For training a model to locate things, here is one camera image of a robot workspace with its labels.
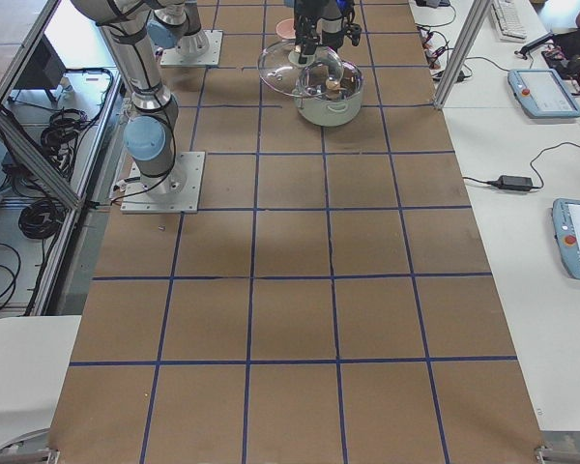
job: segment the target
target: red emergency stop button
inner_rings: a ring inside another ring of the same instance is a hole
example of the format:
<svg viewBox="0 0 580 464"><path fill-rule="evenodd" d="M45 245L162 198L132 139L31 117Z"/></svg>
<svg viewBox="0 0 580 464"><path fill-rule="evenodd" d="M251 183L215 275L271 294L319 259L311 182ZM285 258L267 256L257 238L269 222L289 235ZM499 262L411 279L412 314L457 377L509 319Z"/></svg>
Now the red emergency stop button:
<svg viewBox="0 0 580 464"><path fill-rule="evenodd" d="M573 235L565 235L563 241L565 242L565 245L567 245L568 247L573 247L574 245L576 245L577 242L575 236Z"/></svg>

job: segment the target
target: glass lid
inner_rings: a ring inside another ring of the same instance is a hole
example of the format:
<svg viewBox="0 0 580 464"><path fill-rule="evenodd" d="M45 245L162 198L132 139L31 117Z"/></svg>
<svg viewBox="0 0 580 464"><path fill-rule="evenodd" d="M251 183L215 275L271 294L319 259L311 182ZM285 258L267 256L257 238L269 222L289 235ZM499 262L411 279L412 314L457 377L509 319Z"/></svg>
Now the glass lid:
<svg viewBox="0 0 580 464"><path fill-rule="evenodd" d="M297 82L298 95L329 101L349 99L363 88L363 75L359 68L347 61L343 62L343 71L342 78L335 81L321 67L305 69Z"/></svg>
<svg viewBox="0 0 580 464"><path fill-rule="evenodd" d="M264 49L258 58L260 78L273 90L284 95L297 95L297 83L302 73L325 75L337 86L344 75L341 59L327 46L318 46L316 53L307 57L305 64L299 63L299 52L294 40L281 41Z"/></svg>

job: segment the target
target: power adapter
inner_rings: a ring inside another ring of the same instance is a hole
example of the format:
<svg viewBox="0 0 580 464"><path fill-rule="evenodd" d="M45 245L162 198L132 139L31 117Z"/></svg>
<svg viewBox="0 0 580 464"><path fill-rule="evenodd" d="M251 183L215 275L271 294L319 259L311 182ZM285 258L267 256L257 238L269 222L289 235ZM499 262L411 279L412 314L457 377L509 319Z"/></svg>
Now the power adapter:
<svg viewBox="0 0 580 464"><path fill-rule="evenodd" d="M536 189L530 177L501 176L496 181L488 181L486 184L500 190L531 191Z"/></svg>
<svg viewBox="0 0 580 464"><path fill-rule="evenodd" d="M432 80L434 82L440 82L441 79L443 78L443 73L445 72L445 70L442 71L438 71L435 74L432 74ZM466 75L464 72L460 71L459 74L457 75L457 78L455 79L455 82L464 82L468 77L470 77L469 75Z"/></svg>

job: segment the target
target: white table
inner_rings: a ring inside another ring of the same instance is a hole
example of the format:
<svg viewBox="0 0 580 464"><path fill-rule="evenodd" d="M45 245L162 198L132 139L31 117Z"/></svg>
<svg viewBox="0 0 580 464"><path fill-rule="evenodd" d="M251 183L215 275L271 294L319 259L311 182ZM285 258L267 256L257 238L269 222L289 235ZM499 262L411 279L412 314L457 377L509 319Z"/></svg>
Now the white table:
<svg viewBox="0 0 580 464"><path fill-rule="evenodd" d="M545 34L528 0L515 2L528 42ZM454 5L455 23L437 29L450 40L471 1ZM413 13L426 24L452 17L449 9L414 5ZM487 18L469 56L490 58L507 69L528 68L529 61L513 54L520 46L500 42ZM534 68L545 68L539 51L534 55ZM537 184L529 161L563 141L580 144L580 118L562 124L533 121L513 97L505 72L480 60L468 64L473 78L455 85L444 109L463 175L482 180L520 175ZM546 183L537 192L516 194L472 183L467 190L539 427L580 431L580 280L569 277L561 263L550 217L554 199L580 200L580 150L565 146L547 152L536 167Z"/></svg>

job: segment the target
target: white pot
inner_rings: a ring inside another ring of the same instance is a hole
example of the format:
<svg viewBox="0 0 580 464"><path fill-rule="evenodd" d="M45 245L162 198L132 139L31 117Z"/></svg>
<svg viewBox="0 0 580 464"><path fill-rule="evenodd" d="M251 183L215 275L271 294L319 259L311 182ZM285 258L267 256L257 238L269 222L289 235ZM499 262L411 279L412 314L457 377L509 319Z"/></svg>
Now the white pot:
<svg viewBox="0 0 580 464"><path fill-rule="evenodd" d="M352 63L344 62L343 65L344 75L340 82L342 98L333 100L325 94L294 98L299 112L310 123L326 127L341 126L359 113L363 103L363 75ZM302 95L307 93L302 82L299 82L298 92Z"/></svg>

